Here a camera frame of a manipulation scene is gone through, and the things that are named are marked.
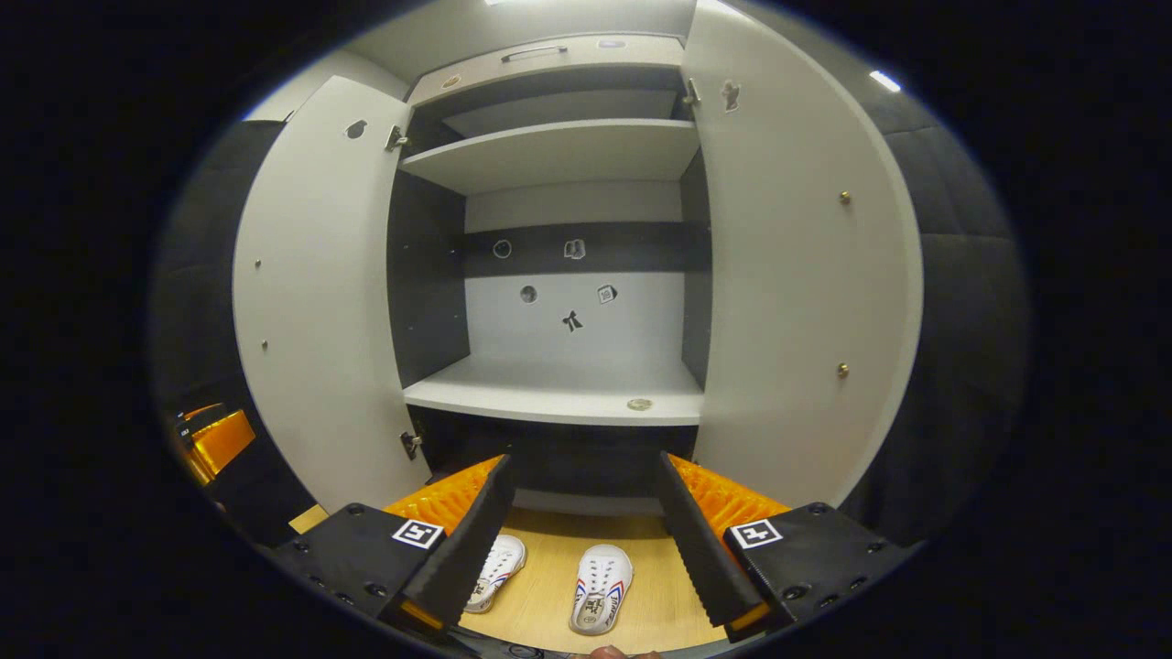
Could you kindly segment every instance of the ceiling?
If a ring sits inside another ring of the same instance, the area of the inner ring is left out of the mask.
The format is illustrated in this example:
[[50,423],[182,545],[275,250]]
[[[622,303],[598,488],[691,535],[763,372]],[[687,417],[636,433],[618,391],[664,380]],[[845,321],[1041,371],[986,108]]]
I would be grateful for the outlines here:
[[686,38],[696,0],[434,0],[346,49],[403,82],[475,55],[553,36],[649,32]]

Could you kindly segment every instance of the white shelf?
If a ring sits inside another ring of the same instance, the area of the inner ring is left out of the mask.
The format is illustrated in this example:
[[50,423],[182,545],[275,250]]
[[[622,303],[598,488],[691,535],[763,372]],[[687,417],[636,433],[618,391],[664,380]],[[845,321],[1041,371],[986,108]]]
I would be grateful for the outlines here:
[[565,121],[462,140],[398,168],[468,196],[575,181],[679,181],[699,148],[689,121]]
[[[592,426],[696,426],[703,393],[676,356],[523,361],[472,354],[403,389],[408,405],[497,419]],[[652,408],[635,412],[632,399]]]

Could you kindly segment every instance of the white cabinet door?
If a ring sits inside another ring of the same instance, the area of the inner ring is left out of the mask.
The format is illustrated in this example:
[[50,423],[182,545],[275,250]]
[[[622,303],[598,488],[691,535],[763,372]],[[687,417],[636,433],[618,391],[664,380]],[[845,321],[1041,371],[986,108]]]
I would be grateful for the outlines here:
[[839,505],[891,428],[919,340],[907,188],[859,104],[756,20],[699,0],[681,68],[701,98],[713,231],[695,456],[782,503]]
[[273,143],[245,203],[232,310],[248,389],[318,503],[384,507],[429,477],[411,430],[387,306],[387,213],[410,109],[331,77]]

